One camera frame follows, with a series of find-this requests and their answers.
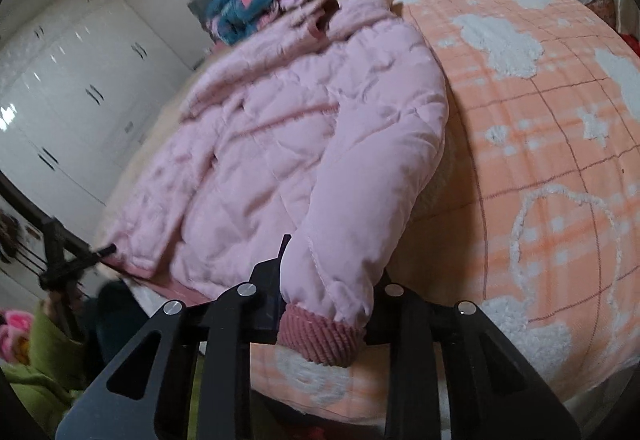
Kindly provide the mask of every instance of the black metal frame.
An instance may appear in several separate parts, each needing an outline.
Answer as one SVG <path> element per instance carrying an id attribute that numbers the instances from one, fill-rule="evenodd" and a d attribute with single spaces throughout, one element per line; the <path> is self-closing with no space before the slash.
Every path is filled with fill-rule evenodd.
<path id="1" fill-rule="evenodd" d="M 47 251 L 59 260 L 60 224 L 46 226 Z M 187 435 L 198 346 L 204 360 L 198 440 L 252 438 L 250 344 L 275 344 L 285 303 L 280 261 L 255 266 L 248 282 L 219 299 L 186 308 L 166 303 L 98 375 L 61 422 L 57 440 L 183 440 Z M 114 252 L 50 263 L 44 288 L 66 290 L 82 271 Z M 471 302 L 452 308 L 423 301 L 385 273 L 374 290 L 367 344 L 390 344 L 385 438 L 440 438 L 439 343 L 454 440 L 578 440 L 562 403 L 522 354 Z M 590 440 L 626 438 L 638 424 L 640 370 Z M 12 388 L 0 376 L 0 431 L 12 440 L 44 440 Z"/>

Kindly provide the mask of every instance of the wardrobe door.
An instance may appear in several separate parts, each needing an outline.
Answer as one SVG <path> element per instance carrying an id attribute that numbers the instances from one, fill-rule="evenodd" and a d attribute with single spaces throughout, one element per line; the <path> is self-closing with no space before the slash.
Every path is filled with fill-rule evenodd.
<path id="1" fill-rule="evenodd" d="M 56 0 L 15 33 L 10 20 L 0 19 L 0 93 L 9 87 L 37 54 L 51 46 L 89 12 L 113 0 Z"/>
<path id="2" fill-rule="evenodd" d="M 11 124 L 0 131 L 0 170 L 45 213 L 59 219 L 82 240 L 91 240 L 104 204 Z"/>
<path id="3" fill-rule="evenodd" d="M 138 65 L 137 77 L 154 84 L 152 100 L 164 104 L 171 99 L 192 70 L 124 0 L 115 0 L 101 11 L 108 12 L 104 14 L 108 26 L 126 38 L 127 48 Z"/>
<path id="4" fill-rule="evenodd" d="M 20 130 L 48 161 L 101 202 L 106 203 L 122 168 L 100 149 L 89 146 L 63 124 L 39 92 L 20 78 L 5 94 L 0 107 L 12 110 L 12 129 Z"/>
<path id="5" fill-rule="evenodd" d="M 105 143 L 104 152 L 121 168 L 125 168 L 133 154 L 142 146 L 145 131 L 155 123 L 159 108 L 149 98 L 140 95 L 137 102 L 119 120 Z"/>
<path id="6" fill-rule="evenodd" d="M 82 50 L 76 32 L 65 33 L 39 54 L 22 75 L 22 82 L 46 100 L 64 127 L 89 146 L 100 149 L 113 130 L 116 115 L 91 90 L 93 59 Z"/>

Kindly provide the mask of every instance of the red cloth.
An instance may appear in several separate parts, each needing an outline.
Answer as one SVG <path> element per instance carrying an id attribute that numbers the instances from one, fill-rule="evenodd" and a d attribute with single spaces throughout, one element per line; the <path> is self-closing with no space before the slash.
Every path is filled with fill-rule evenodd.
<path id="1" fill-rule="evenodd" d="M 640 57 L 640 42 L 635 36 L 629 34 L 619 34 L 619 36 L 625 40 L 625 43 L 631 46 L 631 49 Z"/>
<path id="2" fill-rule="evenodd" d="M 320 427 L 283 426 L 293 440 L 326 440 Z"/>

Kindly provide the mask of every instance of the cabinet handle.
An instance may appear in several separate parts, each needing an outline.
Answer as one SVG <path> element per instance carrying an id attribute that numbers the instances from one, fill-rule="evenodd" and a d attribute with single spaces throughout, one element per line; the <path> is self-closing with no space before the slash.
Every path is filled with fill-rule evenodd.
<path id="1" fill-rule="evenodd" d="M 136 41 L 136 46 L 138 47 L 138 49 L 145 55 L 145 57 L 148 57 L 148 53 L 146 53 L 145 48 Z"/>
<path id="2" fill-rule="evenodd" d="M 60 164 L 60 162 L 58 162 L 58 160 L 56 160 L 56 157 L 54 157 L 49 151 L 47 151 L 45 148 L 42 148 L 42 150 L 44 151 L 44 153 L 53 160 L 53 162 L 55 162 L 56 164 Z"/>
<path id="3" fill-rule="evenodd" d="M 87 88 L 84 89 L 86 91 L 86 94 L 91 97 L 93 100 L 95 100 L 96 104 L 98 104 L 98 106 L 100 106 L 100 101 L 97 99 L 97 97 L 94 96 L 94 94 L 92 94 Z"/>
<path id="4" fill-rule="evenodd" d="M 95 86 L 93 86 L 92 84 L 89 84 L 89 88 L 91 88 L 95 93 L 97 93 L 97 94 L 100 96 L 100 98 L 101 98 L 102 100 L 104 100 L 104 97 L 103 97 L 103 96 L 102 96 L 102 94 L 98 91 L 98 88 L 96 88 L 96 87 L 95 87 Z"/>
<path id="5" fill-rule="evenodd" d="M 38 153 L 38 157 L 39 157 L 39 159 L 40 159 L 40 160 L 42 160 L 45 164 L 47 164 L 47 165 L 51 168 L 51 170 L 52 170 L 52 171 L 55 171 L 55 170 L 56 170 L 56 168 L 55 168 L 55 167 L 53 167 L 49 162 L 47 162 L 47 161 L 44 159 L 44 157 L 43 157 L 40 153 Z"/>
<path id="6" fill-rule="evenodd" d="M 131 49 L 140 56 L 140 59 L 144 59 L 145 57 L 142 55 L 142 52 L 138 50 L 135 46 L 131 45 Z"/>

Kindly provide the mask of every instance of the jacket sleeve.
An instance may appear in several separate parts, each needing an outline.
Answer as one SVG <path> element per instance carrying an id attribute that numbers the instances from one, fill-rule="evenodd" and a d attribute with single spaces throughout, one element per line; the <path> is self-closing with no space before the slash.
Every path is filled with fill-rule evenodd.
<path id="1" fill-rule="evenodd" d="M 59 384 L 65 391 L 84 389 L 84 346 L 72 341 L 42 311 L 34 312 L 29 338 L 31 367 Z"/>
<path id="2" fill-rule="evenodd" d="M 354 361 L 373 287 L 442 156 L 444 93 L 430 110 L 434 124 L 413 108 L 340 106 L 308 213 L 282 258 L 288 305 L 278 342 L 308 360 Z"/>

